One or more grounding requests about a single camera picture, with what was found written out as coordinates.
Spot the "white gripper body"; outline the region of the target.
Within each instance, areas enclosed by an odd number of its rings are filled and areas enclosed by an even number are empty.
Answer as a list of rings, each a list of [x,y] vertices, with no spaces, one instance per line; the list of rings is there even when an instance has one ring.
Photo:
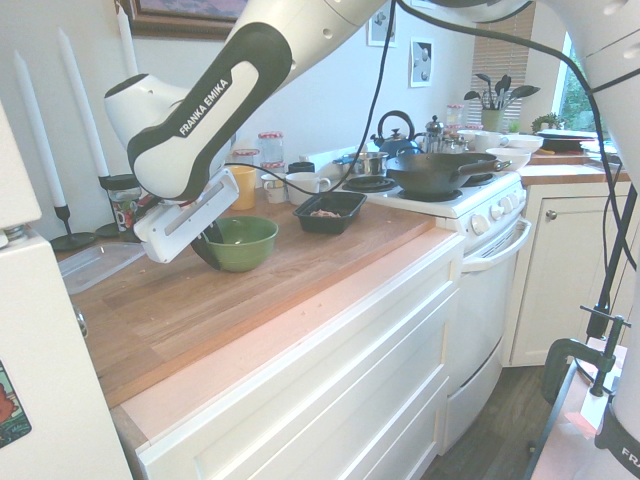
[[[231,171],[222,168],[194,202],[186,207],[159,204],[134,225],[134,232],[151,260],[169,263],[238,197],[239,188]]]

